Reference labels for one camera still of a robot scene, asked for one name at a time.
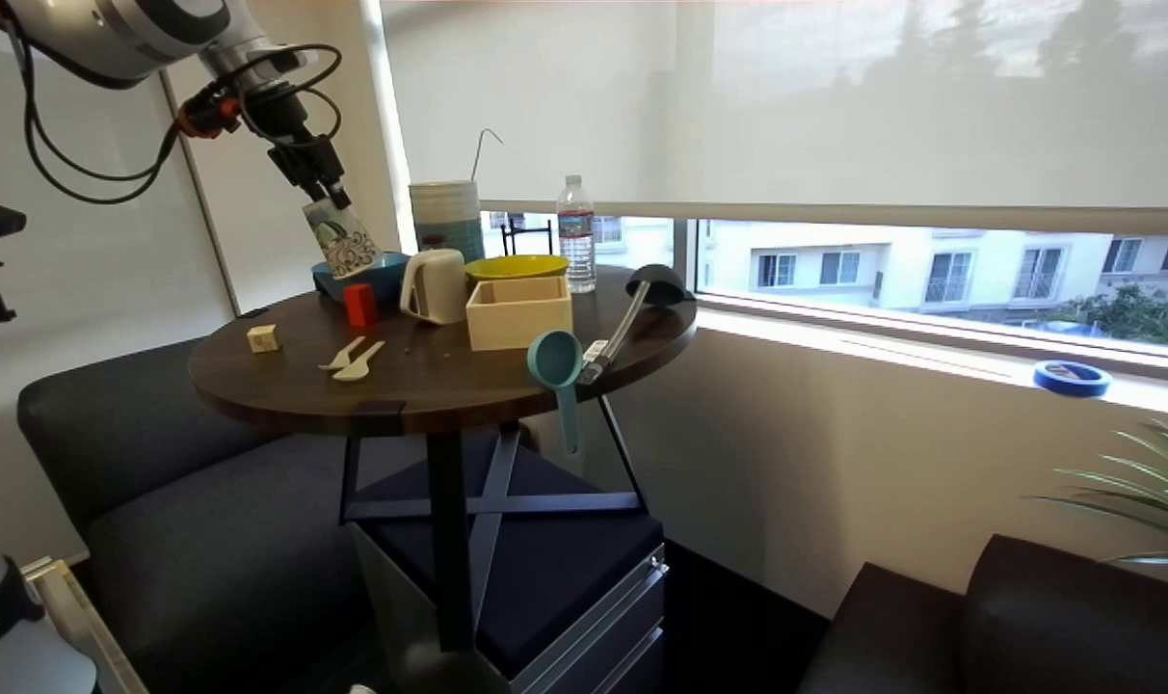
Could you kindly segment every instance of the black leather couch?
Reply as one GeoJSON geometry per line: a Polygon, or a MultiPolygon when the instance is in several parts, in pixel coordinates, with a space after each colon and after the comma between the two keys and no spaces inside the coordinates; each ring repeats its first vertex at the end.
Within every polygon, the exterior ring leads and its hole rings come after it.
{"type": "MultiPolygon", "coordinates": [[[[155,694],[377,684],[341,438],[245,429],[204,406],[194,343],[38,376],[19,429],[87,545],[92,604],[155,694]]],[[[392,473],[419,438],[366,438],[392,473]]]]}
{"type": "Polygon", "coordinates": [[[993,536],[947,592],[863,565],[803,694],[1168,694],[1168,581],[993,536]]]}

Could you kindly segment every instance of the wooden block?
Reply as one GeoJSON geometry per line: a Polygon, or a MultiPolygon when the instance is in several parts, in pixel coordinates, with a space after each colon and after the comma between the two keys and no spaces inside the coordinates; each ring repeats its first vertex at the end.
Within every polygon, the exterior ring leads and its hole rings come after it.
{"type": "Polygon", "coordinates": [[[278,351],[278,324],[254,324],[254,328],[245,328],[245,351],[252,356],[278,351]]]}

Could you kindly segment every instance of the plastic bottle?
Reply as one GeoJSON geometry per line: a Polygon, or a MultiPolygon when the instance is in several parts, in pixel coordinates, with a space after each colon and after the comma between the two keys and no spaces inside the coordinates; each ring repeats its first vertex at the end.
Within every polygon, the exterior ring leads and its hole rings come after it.
{"type": "Polygon", "coordinates": [[[565,260],[570,292],[593,292],[593,208],[580,175],[565,175],[556,208],[560,254],[565,260]]]}

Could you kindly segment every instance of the table top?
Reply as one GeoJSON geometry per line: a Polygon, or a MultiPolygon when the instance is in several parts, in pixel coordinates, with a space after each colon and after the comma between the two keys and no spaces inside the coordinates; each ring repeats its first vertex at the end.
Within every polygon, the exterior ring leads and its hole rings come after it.
{"type": "MultiPolygon", "coordinates": [[[[574,292],[574,334],[609,341],[628,307],[628,270],[601,270],[593,292],[574,292]]],[[[695,334],[699,302],[642,307],[616,361],[579,396],[620,388],[668,367],[695,334]]],[[[526,375],[525,351],[471,351],[465,324],[419,324],[408,316],[377,316],[371,328],[385,348],[363,383],[331,383],[327,361],[354,333],[341,307],[321,292],[289,296],[245,314],[187,357],[198,392],[225,414],[293,432],[458,432],[521,420],[556,410],[551,388],[526,375]],[[252,356],[245,328],[278,324],[281,351],[252,356]]]]}

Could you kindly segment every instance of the mug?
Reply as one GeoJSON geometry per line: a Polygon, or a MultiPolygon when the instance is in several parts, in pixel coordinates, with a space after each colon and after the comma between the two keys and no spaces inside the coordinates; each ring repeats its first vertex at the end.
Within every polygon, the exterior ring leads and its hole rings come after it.
{"type": "Polygon", "coordinates": [[[401,314],[428,324],[465,319],[465,265],[453,248],[419,251],[401,279],[401,314]]]}

